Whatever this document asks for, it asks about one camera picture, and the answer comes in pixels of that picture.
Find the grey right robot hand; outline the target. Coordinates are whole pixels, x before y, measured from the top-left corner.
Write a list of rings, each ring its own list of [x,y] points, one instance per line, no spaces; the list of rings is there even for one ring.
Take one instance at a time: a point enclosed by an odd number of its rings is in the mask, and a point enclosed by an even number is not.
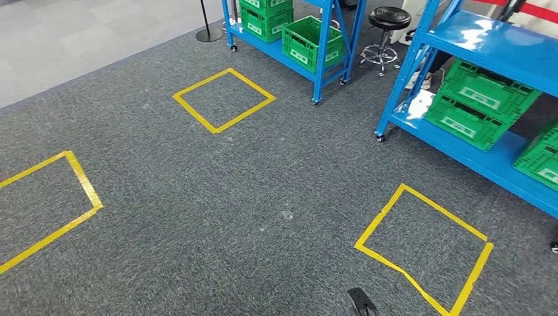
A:
[[[350,298],[353,300],[353,305],[360,316],[377,316],[377,308],[372,303],[370,298],[365,294],[364,290],[360,287],[351,288],[347,291]]]

